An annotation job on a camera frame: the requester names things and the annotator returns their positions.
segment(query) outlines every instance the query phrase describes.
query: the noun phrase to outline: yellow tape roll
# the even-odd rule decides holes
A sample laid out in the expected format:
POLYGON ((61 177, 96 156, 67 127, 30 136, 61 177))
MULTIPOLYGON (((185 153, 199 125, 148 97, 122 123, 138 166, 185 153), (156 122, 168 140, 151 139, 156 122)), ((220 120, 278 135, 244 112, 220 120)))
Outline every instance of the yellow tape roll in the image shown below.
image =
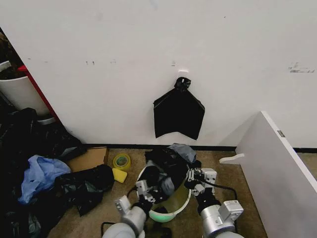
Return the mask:
POLYGON ((114 157, 112 163, 114 168, 127 172, 131 166, 131 159, 128 154, 120 153, 114 157))

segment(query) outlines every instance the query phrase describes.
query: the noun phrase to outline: cardboard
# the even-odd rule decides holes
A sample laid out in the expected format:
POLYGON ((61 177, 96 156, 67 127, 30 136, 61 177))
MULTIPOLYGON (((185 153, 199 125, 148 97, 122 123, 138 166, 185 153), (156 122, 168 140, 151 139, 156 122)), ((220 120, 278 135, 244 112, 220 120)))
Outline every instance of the cardboard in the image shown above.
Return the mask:
POLYGON ((94 168, 98 165, 107 164, 108 149, 106 147, 90 148, 81 156, 78 156, 68 162, 72 172, 78 172, 94 168))

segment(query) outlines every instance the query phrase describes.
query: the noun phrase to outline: red pole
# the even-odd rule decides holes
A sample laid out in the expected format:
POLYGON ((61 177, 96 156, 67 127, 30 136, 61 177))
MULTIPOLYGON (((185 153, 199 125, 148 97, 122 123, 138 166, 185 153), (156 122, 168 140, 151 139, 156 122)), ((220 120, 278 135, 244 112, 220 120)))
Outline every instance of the red pole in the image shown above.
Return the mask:
POLYGON ((38 92, 38 94, 40 95, 40 97, 42 98, 43 102, 45 103, 45 105, 48 107, 51 115, 55 118, 56 121, 60 121, 58 116, 56 115, 54 109, 52 108, 52 106, 50 105, 50 103, 48 102, 48 100, 46 99, 46 97, 44 96, 43 92, 41 91, 41 89, 39 88, 39 86, 37 85, 37 83, 35 82, 34 78, 32 77, 32 75, 30 74, 30 72, 28 71, 27 67, 25 65, 21 66, 18 68, 19 71, 24 72, 26 74, 26 76, 28 76, 29 80, 31 81, 32 85, 34 86, 35 90, 38 92))

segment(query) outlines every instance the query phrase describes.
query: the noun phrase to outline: white wall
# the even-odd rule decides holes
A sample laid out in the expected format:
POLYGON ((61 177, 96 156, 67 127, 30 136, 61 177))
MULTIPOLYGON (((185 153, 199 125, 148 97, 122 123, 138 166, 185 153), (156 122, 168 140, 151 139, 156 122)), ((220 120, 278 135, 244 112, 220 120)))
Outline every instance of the white wall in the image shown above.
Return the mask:
POLYGON ((235 146, 266 110, 292 146, 317 147, 317 71, 290 72, 317 69, 316 0, 10 0, 0 25, 84 142, 235 146), (155 139, 152 102, 180 68, 200 136, 155 139))

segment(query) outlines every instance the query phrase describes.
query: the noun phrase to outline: blue plastic bag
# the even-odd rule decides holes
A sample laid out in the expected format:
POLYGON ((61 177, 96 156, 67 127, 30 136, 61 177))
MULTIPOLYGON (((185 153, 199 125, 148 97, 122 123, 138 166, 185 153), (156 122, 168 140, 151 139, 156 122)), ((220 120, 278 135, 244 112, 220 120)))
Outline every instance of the blue plastic bag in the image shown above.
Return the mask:
POLYGON ((34 155, 28 161, 30 168, 24 172, 22 196, 18 199, 22 204, 28 204, 40 191, 51 189, 56 177, 71 172, 70 168, 58 159, 34 155))

